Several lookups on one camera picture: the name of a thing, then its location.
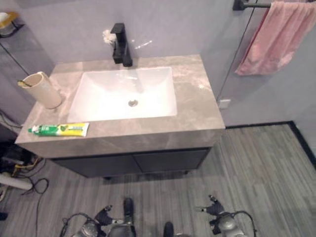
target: cabinet door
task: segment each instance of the cabinet door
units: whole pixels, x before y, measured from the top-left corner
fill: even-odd
[[[89,178],[141,172],[132,156],[65,158],[53,161]]]
[[[133,155],[141,170],[146,172],[190,170],[198,168],[208,149],[159,152]]]

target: green toothpaste tube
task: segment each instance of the green toothpaste tube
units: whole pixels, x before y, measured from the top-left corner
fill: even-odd
[[[88,122],[59,125],[34,125],[29,132],[37,136],[80,136],[85,137],[89,127]]]

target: towel rack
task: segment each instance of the towel rack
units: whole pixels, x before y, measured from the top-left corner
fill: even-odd
[[[233,5],[234,11],[244,11],[248,7],[270,8],[271,3],[249,3],[249,0],[235,0]]]

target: wall outlet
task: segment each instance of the wall outlet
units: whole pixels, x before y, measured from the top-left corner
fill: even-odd
[[[218,103],[218,107],[219,107],[221,110],[222,110],[222,109],[227,109],[230,102],[231,102],[230,99],[223,99],[223,100],[220,100],[219,103]]]

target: gray countertop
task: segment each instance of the gray countertop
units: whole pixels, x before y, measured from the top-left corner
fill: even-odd
[[[67,123],[83,72],[126,69],[113,60],[58,64],[50,80],[62,94],[63,103],[48,110],[36,102],[16,143],[45,158],[211,146],[225,126],[201,57],[139,58],[132,68],[165,66],[172,68],[176,116],[92,121],[86,137],[38,137],[28,128]]]

